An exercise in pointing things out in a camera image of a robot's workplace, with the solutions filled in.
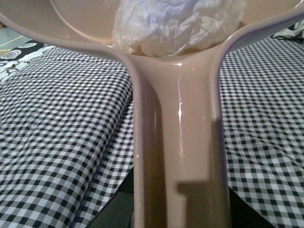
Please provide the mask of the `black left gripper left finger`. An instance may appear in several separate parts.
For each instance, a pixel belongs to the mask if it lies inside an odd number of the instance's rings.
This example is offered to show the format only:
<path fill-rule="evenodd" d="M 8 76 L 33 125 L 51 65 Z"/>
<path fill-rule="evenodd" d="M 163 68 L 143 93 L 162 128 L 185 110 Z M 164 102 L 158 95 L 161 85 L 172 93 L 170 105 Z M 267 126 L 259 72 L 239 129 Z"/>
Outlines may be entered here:
<path fill-rule="evenodd" d="M 134 180 L 133 170 L 125 177 L 111 200 L 89 223 L 90 228 L 134 227 Z"/>

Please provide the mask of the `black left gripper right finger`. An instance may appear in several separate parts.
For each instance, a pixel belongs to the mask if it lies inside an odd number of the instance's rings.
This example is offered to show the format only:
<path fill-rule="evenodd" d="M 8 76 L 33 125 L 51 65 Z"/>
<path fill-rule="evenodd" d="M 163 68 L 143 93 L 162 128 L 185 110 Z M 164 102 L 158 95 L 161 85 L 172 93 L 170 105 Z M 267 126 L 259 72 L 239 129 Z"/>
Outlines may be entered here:
<path fill-rule="evenodd" d="M 229 197 L 233 228 L 267 228 L 267 221 L 230 187 Z"/>

